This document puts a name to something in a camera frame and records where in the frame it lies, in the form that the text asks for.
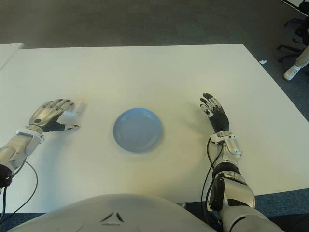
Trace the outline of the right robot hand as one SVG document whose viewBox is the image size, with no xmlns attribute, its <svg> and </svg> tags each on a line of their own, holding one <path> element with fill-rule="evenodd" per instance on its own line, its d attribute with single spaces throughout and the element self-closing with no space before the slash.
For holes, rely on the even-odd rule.
<svg viewBox="0 0 309 232">
<path fill-rule="evenodd" d="M 229 120 L 219 101 L 209 93 L 202 96 L 200 108 L 210 120 L 214 132 L 229 131 Z"/>
</svg>

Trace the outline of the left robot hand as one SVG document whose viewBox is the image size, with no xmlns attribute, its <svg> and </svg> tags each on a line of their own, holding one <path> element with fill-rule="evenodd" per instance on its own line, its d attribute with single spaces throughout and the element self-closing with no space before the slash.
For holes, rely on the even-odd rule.
<svg viewBox="0 0 309 232">
<path fill-rule="evenodd" d="M 80 127 L 79 125 L 58 123 L 58 119 L 72 105 L 74 103 L 68 99 L 56 99 L 45 102 L 30 117 L 26 128 L 40 134 L 44 132 L 76 130 Z"/>
</svg>

